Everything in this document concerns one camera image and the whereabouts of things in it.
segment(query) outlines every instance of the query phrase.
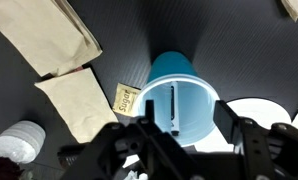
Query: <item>dark tabletop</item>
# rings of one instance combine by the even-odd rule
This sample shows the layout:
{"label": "dark tabletop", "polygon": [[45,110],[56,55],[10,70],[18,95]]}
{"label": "dark tabletop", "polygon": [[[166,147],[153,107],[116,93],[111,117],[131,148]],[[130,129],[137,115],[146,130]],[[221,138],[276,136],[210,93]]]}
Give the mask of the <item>dark tabletop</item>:
{"label": "dark tabletop", "polygon": [[[117,83],[142,88],[151,62],[176,50],[221,99],[260,97],[298,111],[298,22],[279,0],[71,0],[103,54],[94,69],[110,105]],[[60,168],[59,147],[75,144],[41,77],[0,33],[0,133],[34,120],[47,133],[37,163]],[[118,118],[127,123],[128,118]]]}

